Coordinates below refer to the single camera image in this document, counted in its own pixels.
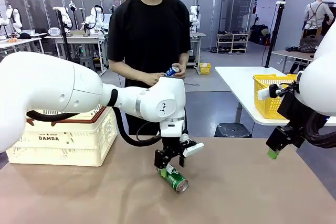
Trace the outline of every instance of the white shirt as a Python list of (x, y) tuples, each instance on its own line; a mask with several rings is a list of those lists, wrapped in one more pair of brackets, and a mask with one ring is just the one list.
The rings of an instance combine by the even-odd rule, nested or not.
[(305, 21), (307, 21), (305, 29), (317, 29), (322, 26), (324, 15), (327, 14), (329, 20), (334, 19), (333, 13), (330, 11), (329, 6), (326, 3), (315, 1), (307, 5), (305, 11)]

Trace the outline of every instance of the gray floor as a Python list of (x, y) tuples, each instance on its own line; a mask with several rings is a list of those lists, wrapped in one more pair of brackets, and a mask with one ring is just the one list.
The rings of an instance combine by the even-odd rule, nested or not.
[[(240, 56), (217, 55), (203, 52), (202, 60), (204, 60), (204, 62), (210, 62), (213, 66), (261, 66), (261, 56), (264, 48), (265, 47), (259, 45), (250, 44), (248, 53)], [(279, 58), (273, 57), (270, 65), (280, 70), (281, 66), (277, 64), (278, 61), (280, 61)], [(209, 76), (198, 76), (194, 73), (194, 70), (190, 71), (191, 75), (188, 76), (185, 82), (200, 84), (200, 87), (191, 86), (186, 94), (186, 111), (190, 136), (214, 136), (216, 126), (219, 123), (234, 121), (237, 100), (230, 92), (205, 92), (227, 90), (214, 69)], [(102, 79), (106, 83), (120, 85), (118, 75), (112, 73), (110, 70), (103, 75)], [(211, 84), (212, 87), (207, 88), (206, 86), (208, 84)], [(252, 132), (253, 129), (253, 137), (267, 138), (274, 129), (273, 126), (254, 124), (251, 117), (244, 110), (241, 122), (249, 131)], [(323, 133), (331, 131), (336, 131), (336, 127), (326, 127), (322, 129)], [(336, 199), (336, 148), (324, 150), (304, 143), (303, 146), (298, 149), (298, 154)], [(6, 163), (6, 154), (0, 154), (0, 168)]]

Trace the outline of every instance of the robot logo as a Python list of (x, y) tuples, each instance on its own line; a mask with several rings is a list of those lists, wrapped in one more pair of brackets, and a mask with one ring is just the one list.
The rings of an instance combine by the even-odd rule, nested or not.
[(163, 112), (163, 114), (165, 114), (166, 112), (164, 111), (164, 109), (167, 107), (167, 105), (165, 103), (162, 104), (162, 109), (160, 110), (160, 112)]

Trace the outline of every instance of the plastic crate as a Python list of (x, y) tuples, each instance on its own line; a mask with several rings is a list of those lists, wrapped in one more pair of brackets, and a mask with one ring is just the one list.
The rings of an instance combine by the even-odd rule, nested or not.
[(278, 113), (281, 104), (281, 98), (267, 98), (265, 100), (258, 99), (258, 91), (267, 88), (271, 84), (280, 85), (280, 83), (292, 83), (297, 78), (296, 74), (288, 74), (287, 76), (277, 76), (276, 74), (260, 74), (253, 76), (255, 81), (254, 103), (260, 114), (266, 119), (286, 119)]
[[(58, 114), (56, 111), (39, 111)], [(117, 136), (114, 112), (98, 106), (59, 122), (27, 118), (20, 140), (6, 151), (10, 163), (101, 166)]]
[(211, 64), (210, 63), (200, 63), (199, 71), (201, 74), (210, 74)]

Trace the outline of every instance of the black stool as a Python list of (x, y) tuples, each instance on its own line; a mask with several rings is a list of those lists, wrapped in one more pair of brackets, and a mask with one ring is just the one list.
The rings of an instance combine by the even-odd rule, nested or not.
[(215, 137), (251, 138), (252, 134), (241, 123), (220, 123), (217, 125)]

